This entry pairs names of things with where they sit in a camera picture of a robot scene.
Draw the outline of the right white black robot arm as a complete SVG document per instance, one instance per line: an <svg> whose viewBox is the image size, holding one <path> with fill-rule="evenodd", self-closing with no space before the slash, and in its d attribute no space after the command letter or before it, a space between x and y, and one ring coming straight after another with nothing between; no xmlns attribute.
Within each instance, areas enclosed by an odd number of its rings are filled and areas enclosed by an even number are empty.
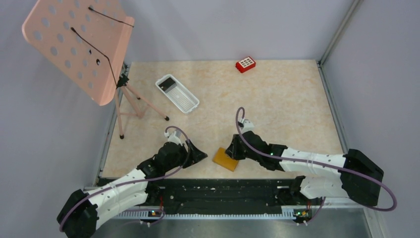
<svg viewBox="0 0 420 238"><path fill-rule="evenodd" d="M303 172L298 186L290 191L296 204L304 204L312 198L331 196L348 197L364 206L376 206L380 185L371 180L338 168L353 170L382 181L384 172L357 149L346 154L326 155L298 151L286 145L268 144L252 131L243 134L245 140L234 134L225 153L234 160L249 158L270 171Z"/></svg>

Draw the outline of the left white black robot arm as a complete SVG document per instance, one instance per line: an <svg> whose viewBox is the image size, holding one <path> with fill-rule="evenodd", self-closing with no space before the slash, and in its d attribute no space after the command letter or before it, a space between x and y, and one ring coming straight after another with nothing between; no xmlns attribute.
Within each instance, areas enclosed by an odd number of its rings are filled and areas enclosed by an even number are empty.
<svg viewBox="0 0 420 238"><path fill-rule="evenodd" d="M167 178L207 157L189 139L185 143L166 142L128 174L90 191L72 192L57 216L59 231L69 238L90 238L126 209L142 203L155 204L159 192L148 186L150 182Z"/></svg>

